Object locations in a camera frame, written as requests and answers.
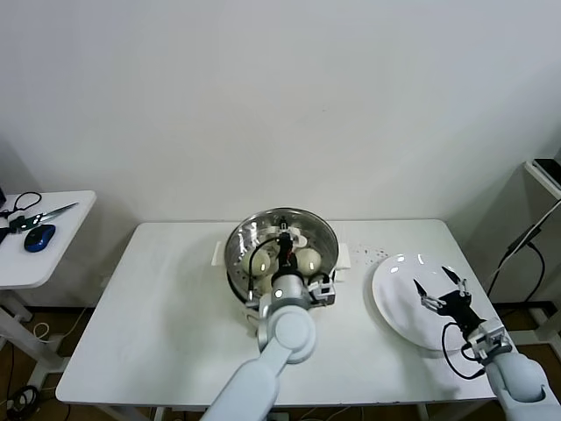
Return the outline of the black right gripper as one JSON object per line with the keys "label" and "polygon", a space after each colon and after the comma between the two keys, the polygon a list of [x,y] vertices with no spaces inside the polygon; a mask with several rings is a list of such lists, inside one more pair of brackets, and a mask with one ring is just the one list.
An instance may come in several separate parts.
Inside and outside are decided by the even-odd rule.
{"label": "black right gripper", "polygon": [[484,319],[480,318],[471,307],[472,297],[469,296],[466,279],[461,278],[450,268],[442,267],[442,270],[458,287],[458,291],[441,296],[440,300],[444,304],[440,308],[440,300],[430,296],[418,281],[414,281],[421,305],[428,310],[437,310],[439,316],[451,317],[463,334],[471,334],[478,329]]}

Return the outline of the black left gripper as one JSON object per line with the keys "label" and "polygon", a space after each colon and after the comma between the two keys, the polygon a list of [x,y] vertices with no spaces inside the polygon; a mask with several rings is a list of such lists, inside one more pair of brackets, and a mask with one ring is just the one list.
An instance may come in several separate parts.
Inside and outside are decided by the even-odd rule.
{"label": "black left gripper", "polygon": [[297,271],[297,259],[294,254],[294,241],[290,237],[289,225],[285,218],[281,218],[279,222],[279,253],[278,272],[279,273],[295,273]]}

